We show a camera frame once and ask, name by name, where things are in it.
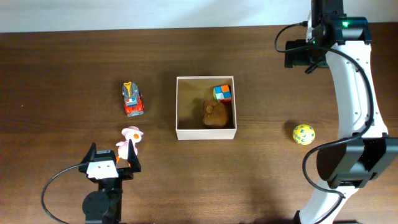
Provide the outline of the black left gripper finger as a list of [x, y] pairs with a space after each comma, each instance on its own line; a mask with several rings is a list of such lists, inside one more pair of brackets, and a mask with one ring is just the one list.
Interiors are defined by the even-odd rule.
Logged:
[[87, 154], [84, 156], [82, 161], [80, 162], [80, 166], [78, 170], [80, 172], [86, 172], [88, 169], [89, 163], [95, 158], [96, 154], [96, 144], [93, 142], [88, 150]]
[[129, 163], [129, 167], [131, 168], [133, 173], [141, 172], [141, 164], [138, 160], [137, 154], [135, 153], [134, 145], [133, 145], [133, 142], [131, 139], [129, 140], [129, 144], [128, 144], [127, 161]]

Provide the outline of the pink duck toy with hat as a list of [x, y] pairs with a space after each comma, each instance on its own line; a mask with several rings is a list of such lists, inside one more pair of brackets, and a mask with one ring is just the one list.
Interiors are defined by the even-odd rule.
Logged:
[[125, 137], [125, 140], [116, 143], [116, 147], [118, 148], [118, 156], [116, 157], [117, 163], [120, 159], [128, 159], [130, 144], [132, 144], [135, 155], [138, 154], [136, 144], [141, 142], [142, 136], [144, 135], [144, 133], [136, 126], [122, 129], [121, 134]]

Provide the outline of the red grey toy truck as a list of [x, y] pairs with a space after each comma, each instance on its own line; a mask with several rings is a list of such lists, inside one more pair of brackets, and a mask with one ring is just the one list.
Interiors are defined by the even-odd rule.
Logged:
[[142, 94], [135, 83], [123, 83], [122, 94], [124, 99], [124, 110], [128, 117], [144, 114]]

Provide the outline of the yellow ball with letters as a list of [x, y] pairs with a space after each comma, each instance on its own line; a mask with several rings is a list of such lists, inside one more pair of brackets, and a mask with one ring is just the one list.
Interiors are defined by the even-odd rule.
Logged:
[[300, 124], [294, 128], [292, 137], [297, 144], [306, 146], [314, 141], [315, 130], [307, 124]]

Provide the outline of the multicolour puzzle cube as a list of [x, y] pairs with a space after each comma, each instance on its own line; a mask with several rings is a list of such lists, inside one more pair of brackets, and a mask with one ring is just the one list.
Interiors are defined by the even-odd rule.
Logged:
[[232, 94], [229, 85], [220, 85], [213, 88], [213, 97], [216, 101], [230, 102]]

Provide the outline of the pink cardboard box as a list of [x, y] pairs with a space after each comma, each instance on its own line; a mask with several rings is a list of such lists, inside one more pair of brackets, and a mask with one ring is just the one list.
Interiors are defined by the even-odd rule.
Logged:
[[[232, 94], [230, 102], [221, 101], [228, 107], [229, 123], [225, 128], [210, 128], [203, 123], [203, 102], [215, 100], [213, 88], [220, 85], [229, 85]], [[232, 76], [177, 77], [175, 122], [177, 139], [233, 139], [237, 128], [234, 78]]]

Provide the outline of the brown plush capybara toy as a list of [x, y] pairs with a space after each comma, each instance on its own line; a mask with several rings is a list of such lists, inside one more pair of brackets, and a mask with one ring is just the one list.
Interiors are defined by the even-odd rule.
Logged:
[[210, 128], [225, 128], [229, 123], [228, 107], [215, 100], [205, 100], [202, 107], [203, 123]]

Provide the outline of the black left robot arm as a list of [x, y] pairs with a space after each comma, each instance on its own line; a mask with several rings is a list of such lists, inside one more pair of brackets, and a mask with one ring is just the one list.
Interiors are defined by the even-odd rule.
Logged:
[[98, 184], [98, 190], [88, 194], [82, 204], [87, 224], [117, 224], [121, 221], [123, 182], [132, 180], [141, 171], [141, 164], [131, 140], [127, 142], [127, 167], [116, 167], [114, 151], [97, 151], [93, 143], [78, 170]]

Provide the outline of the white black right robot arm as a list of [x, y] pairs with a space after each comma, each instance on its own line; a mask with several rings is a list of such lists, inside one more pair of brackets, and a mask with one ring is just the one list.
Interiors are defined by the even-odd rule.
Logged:
[[305, 39], [288, 41], [284, 65], [331, 71], [338, 104], [338, 140], [315, 147], [320, 180], [294, 223], [333, 223], [346, 201], [378, 178], [397, 157], [377, 105], [371, 75], [371, 32], [364, 17], [349, 17], [341, 0], [313, 0]]

